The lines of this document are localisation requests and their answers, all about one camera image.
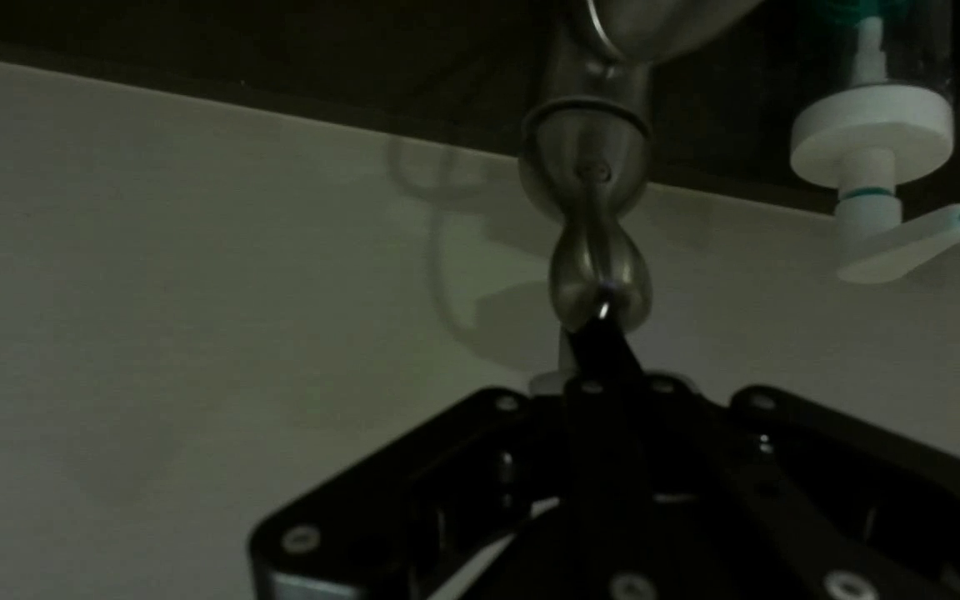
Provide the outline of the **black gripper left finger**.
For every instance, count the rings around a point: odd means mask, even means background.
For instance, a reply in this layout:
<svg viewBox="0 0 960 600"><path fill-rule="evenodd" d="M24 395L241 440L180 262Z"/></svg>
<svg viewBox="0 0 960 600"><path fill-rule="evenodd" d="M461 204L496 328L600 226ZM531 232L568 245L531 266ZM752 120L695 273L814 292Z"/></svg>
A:
<svg viewBox="0 0 960 600"><path fill-rule="evenodd" d="M502 550L458 600L579 600L568 496L568 402L483 387L316 488L245 544L255 600L432 600Z"/></svg>

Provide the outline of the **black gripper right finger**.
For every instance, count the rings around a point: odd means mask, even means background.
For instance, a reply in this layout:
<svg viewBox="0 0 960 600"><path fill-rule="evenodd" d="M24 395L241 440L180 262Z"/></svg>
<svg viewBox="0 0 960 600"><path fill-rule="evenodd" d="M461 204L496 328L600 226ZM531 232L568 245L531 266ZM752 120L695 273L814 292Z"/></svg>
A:
<svg viewBox="0 0 960 600"><path fill-rule="evenodd" d="M600 328L600 473L666 600L960 600L960 457L775 387L716 406Z"/></svg>

